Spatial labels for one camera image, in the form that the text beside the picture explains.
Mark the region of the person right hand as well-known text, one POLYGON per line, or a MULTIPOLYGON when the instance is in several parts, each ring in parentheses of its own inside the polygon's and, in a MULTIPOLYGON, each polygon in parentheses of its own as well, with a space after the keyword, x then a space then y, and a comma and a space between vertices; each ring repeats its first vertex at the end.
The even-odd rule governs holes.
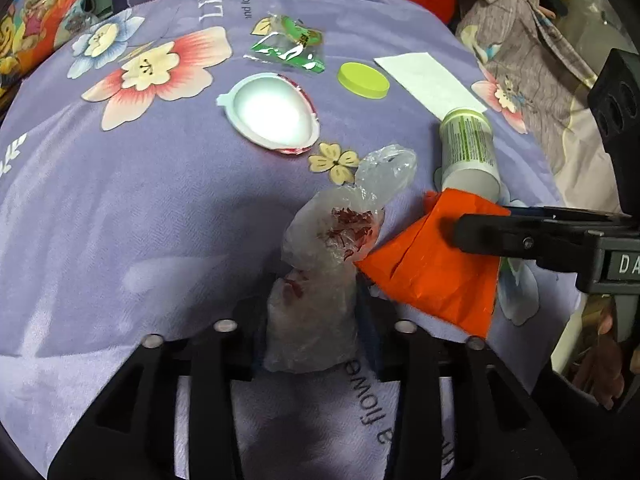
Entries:
POLYGON ((614 335, 615 304, 608 303, 600 310, 597 338, 586 354, 573 379, 573 386, 589 392, 599 404, 610 410, 624 392, 623 355, 614 335))

